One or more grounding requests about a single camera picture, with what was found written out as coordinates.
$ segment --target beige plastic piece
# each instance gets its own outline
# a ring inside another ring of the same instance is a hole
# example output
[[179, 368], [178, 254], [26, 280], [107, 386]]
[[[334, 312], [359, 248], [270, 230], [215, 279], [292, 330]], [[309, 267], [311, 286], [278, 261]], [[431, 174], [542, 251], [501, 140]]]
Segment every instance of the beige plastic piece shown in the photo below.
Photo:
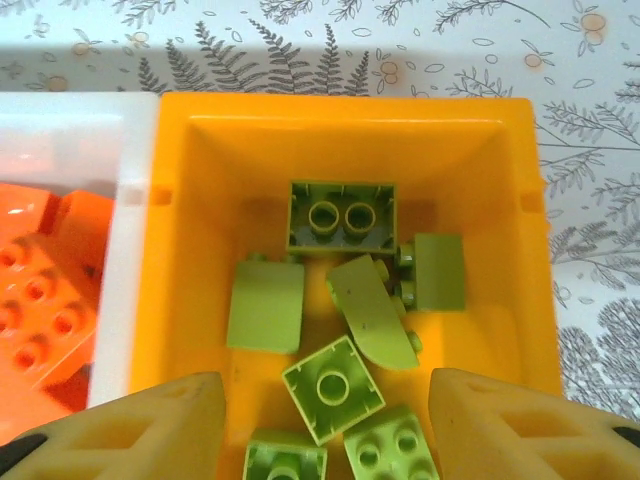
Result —
[[191, 375], [25, 432], [49, 438], [2, 480], [210, 480], [224, 420], [220, 375]]
[[640, 425], [455, 369], [434, 370], [429, 413], [446, 480], [639, 480]]

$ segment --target green block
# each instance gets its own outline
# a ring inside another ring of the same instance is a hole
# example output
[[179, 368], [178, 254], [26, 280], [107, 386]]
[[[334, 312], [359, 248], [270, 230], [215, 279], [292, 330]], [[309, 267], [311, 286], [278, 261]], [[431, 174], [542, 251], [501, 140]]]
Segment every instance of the green block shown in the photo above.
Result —
[[294, 353], [300, 346], [304, 265], [254, 255], [236, 265], [227, 346]]
[[318, 445], [385, 405], [346, 335], [286, 370], [282, 378]]
[[287, 251], [395, 253], [395, 186], [291, 184]]
[[396, 295], [412, 310], [465, 309], [464, 255], [460, 235], [418, 233], [400, 245], [396, 266], [403, 280]]
[[327, 449], [305, 435], [256, 430], [249, 440], [242, 480], [324, 480]]
[[405, 405], [385, 410], [344, 434], [356, 480], [439, 480], [418, 417]]
[[414, 368], [422, 346], [415, 332], [405, 332], [400, 321], [404, 305], [400, 298], [389, 297], [384, 286], [388, 279], [382, 260], [363, 255], [331, 270], [327, 284], [365, 357], [390, 370]]

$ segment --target yellow plastic bin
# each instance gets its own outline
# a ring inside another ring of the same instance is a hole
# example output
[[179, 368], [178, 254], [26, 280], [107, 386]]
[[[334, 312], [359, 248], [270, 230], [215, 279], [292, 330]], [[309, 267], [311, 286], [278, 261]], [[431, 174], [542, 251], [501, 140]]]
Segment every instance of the yellow plastic bin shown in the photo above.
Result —
[[[217, 477], [241, 477], [256, 427], [306, 432], [282, 382], [288, 366], [347, 331], [307, 263], [301, 348], [225, 346], [235, 263], [285, 254], [292, 180], [395, 183], [398, 240], [463, 236], [467, 311], [412, 313], [420, 368], [368, 364], [388, 405], [427, 410], [435, 367], [560, 394], [548, 225], [529, 102], [179, 93], [162, 98], [130, 390], [220, 371], [227, 420]], [[327, 478], [352, 478], [341, 438]]]

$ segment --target white plastic bin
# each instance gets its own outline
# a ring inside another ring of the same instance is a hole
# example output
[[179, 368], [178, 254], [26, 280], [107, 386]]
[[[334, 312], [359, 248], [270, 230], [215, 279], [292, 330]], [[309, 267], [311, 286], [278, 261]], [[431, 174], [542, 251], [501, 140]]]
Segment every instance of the white plastic bin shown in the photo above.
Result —
[[0, 182], [116, 199], [89, 406], [127, 393], [158, 99], [0, 93]]

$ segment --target tablecloth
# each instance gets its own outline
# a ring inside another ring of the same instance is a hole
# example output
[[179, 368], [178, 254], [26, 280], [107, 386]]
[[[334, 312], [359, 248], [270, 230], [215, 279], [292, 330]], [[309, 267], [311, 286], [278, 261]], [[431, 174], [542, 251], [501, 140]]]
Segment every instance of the tablecloth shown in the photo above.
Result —
[[566, 396], [640, 420], [637, 0], [0, 0], [0, 89], [528, 97]]

